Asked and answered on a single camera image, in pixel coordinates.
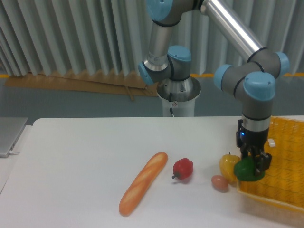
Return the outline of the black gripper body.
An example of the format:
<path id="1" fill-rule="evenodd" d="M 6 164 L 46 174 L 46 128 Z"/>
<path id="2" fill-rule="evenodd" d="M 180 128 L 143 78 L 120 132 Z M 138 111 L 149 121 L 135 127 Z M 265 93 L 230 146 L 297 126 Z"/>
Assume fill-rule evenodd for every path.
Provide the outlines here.
<path id="1" fill-rule="evenodd" d="M 264 149 L 264 145 L 268 138 L 269 129 L 255 132 L 250 131 L 244 127 L 239 128 L 239 148 L 241 152 L 246 149 L 255 147 L 259 150 Z"/>

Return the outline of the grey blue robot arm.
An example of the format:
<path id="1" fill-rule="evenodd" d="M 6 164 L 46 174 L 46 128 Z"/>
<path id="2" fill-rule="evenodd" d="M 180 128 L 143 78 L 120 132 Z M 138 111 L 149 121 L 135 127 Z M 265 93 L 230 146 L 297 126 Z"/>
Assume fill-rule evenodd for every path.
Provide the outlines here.
<path id="1" fill-rule="evenodd" d="M 173 28 L 184 13 L 198 10 L 208 16 L 237 49 L 246 63 L 222 65 L 214 74 L 215 86 L 242 103 L 236 145 L 241 160 L 234 167 L 240 181 L 257 181 L 269 169 L 272 156 L 265 152 L 268 139 L 276 79 L 288 72 L 287 55 L 264 47 L 235 12 L 221 0 L 149 0 L 147 12 L 152 19 L 149 51 L 138 64 L 143 81 L 157 84 L 164 116 L 193 116 L 194 103 L 201 87 L 190 77 L 190 50 L 170 46 Z"/>

